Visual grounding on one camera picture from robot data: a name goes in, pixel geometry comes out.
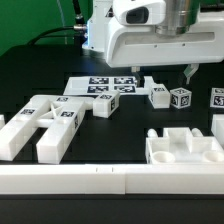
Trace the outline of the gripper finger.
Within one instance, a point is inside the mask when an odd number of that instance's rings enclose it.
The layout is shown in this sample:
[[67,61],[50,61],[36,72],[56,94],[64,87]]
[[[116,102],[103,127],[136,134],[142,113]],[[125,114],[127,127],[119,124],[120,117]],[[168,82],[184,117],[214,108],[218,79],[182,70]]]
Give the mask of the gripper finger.
[[136,66],[133,66],[131,68],[131,73],[132,75],[135,77],[136,79],[136,85],[138,87],[141,87],[142,86],[142,73],[140,71],[140,68],[139,67],[136,67]]
[[184,75],[186,77],[186,83],[190,83],[191,77],[197,72],[199,68],[198,64],[189,64],[186,69],[184,70]]

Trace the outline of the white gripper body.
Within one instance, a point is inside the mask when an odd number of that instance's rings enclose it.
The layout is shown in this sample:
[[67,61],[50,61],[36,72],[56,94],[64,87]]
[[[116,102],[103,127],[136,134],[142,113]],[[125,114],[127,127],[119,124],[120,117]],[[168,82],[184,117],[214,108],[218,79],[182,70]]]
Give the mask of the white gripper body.
[[200,21],[182,35],[155,33],[153,26],[108,24],[105,60],[110,67],[160,66],[221,62],[224,21]]

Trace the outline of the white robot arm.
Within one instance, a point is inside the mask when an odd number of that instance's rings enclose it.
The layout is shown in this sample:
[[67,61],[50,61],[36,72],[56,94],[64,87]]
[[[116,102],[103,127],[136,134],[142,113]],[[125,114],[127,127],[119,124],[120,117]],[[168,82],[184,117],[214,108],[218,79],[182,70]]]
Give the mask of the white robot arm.
[[93,0],[85,53],[111,67],[185,64],[189,78],[202,63],[224,60],[224,6],[201,0]]

